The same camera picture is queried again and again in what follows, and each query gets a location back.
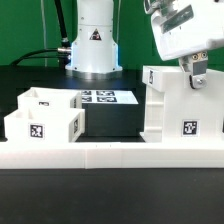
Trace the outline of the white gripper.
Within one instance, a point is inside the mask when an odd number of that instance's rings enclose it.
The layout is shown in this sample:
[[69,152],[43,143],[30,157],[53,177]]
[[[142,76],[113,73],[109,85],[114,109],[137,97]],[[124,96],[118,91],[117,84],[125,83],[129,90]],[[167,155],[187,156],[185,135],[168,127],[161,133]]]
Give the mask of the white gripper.
[[206,51],[224,47],[224,0],[143,0],[143,3],[145,13],[151,16],[161,59],[179,58],[182,71],[189,74],[191,88],[204,88]]

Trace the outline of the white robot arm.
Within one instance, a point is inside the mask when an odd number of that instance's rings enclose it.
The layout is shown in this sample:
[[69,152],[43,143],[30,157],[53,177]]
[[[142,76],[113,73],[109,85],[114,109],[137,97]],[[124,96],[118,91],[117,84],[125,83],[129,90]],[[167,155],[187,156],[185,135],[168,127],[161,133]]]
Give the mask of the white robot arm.
[[[224,47],[224,0],[143,0],[160,58],[176,59],[191,87],[206,85],[209,50]],[[78,33],[66,70],[93,79],[122,69],[112,37],[113,0],[77,0]]]

